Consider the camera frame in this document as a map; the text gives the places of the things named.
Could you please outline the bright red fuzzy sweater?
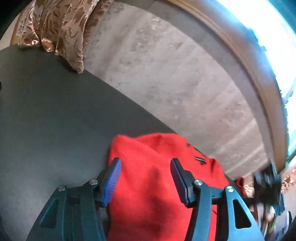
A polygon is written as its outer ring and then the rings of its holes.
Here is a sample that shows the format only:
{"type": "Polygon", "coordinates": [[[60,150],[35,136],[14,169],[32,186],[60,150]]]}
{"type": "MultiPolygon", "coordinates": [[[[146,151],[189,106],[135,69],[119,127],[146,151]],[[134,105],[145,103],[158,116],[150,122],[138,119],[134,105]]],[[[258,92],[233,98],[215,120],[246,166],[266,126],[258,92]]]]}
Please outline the bright red fuzzy sweater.
{"type": "Polygon", "coordinates": [[[109,157],[119,158],[122,170],[109,204],[108,240],[185,239],[191,210],[182,204],[175,188],[170,172],[173,158],[208,186],[222,189],[228,185],[215,159],[172,133],[118,135],[109,157]]]}

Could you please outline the cream white garment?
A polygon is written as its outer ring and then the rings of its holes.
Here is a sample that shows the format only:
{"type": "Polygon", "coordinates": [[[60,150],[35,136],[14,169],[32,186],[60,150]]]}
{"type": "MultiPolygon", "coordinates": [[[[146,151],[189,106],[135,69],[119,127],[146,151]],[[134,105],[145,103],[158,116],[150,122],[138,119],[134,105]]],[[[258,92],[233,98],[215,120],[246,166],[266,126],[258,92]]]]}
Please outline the cream white garment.
{"type": "Polygon", "coordinates": [[[254,197],[254,193],[255,193],[254,187],[249,186],[247,184],[243,185],[243,196],[244,197],[252,198],[252,197],[254,197]]]}

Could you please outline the brown floral curtain right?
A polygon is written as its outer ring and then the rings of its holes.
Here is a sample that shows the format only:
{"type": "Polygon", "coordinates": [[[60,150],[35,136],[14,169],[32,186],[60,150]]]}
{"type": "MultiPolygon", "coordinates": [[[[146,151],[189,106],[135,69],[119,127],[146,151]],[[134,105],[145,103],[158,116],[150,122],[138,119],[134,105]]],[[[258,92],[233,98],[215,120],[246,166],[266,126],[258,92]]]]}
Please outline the brown floral curtain right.
{"type": "Polygon", "coordinates": [[[295,185],[295,168],[285,172],[286,175],[283,177],[281,183],[281,192],[286,193],[295,185]]]}

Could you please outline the brown floral curtain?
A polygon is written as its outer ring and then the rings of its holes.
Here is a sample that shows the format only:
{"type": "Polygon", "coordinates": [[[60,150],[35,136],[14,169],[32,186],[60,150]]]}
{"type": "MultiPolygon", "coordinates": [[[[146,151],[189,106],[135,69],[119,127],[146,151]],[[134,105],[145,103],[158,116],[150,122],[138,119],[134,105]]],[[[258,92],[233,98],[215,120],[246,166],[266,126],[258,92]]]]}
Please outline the brown floral curtain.
{"type": "Polygon", "coordinates": [[[31,1],[22,11],[16,32],[22,49],[42,47],[64,58],[79,74],[93,28],[113,0],[31,1]]]}
{"type": "Polygon", "coordinates": [[[283,177],[281,183],[281,192],[286,193],[295,185],[295,168],[285,172],[286,175],[283,177]]]}

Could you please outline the dark red garment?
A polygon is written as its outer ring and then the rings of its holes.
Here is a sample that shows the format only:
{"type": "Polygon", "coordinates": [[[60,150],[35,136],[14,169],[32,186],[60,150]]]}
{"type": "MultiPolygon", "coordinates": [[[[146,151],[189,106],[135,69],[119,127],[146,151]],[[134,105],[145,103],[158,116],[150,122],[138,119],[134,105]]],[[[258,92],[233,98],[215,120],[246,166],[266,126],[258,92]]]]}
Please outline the dark red garment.
{"type": "Polygon", "coordinates": [[[239,177],[235,180],[235,184],[240,192],[240,194],[242,196],[246,196],[246,191],[245,191],[245,188],[244,188],[244,178],[243,177],[239,177]]]}

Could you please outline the window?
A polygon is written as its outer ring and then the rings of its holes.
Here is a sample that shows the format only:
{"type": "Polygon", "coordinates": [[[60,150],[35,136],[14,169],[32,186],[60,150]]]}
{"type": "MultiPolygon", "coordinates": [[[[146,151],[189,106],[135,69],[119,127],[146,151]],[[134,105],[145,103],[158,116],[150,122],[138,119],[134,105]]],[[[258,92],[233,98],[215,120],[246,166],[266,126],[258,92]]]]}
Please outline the window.
{"type": "Polygon", "coordinates": [[[288,152],[295,152],[295,32],[270,1],[219,1],[265,50],[287,110],[288,152]]]}

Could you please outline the brown floral curtain left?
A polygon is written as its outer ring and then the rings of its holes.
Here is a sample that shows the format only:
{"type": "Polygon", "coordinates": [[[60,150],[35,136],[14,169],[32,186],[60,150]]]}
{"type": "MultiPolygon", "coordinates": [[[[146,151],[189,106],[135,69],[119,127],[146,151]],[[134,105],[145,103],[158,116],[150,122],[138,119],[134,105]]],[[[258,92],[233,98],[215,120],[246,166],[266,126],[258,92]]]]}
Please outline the brown floral curtain left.
{"type": "Polygon", "coordinates": [[[93,28],[113,0],[31,1],[22,11],[16,32],[22,49],[42,47],[64,58],[79,74],[93,28]]]}

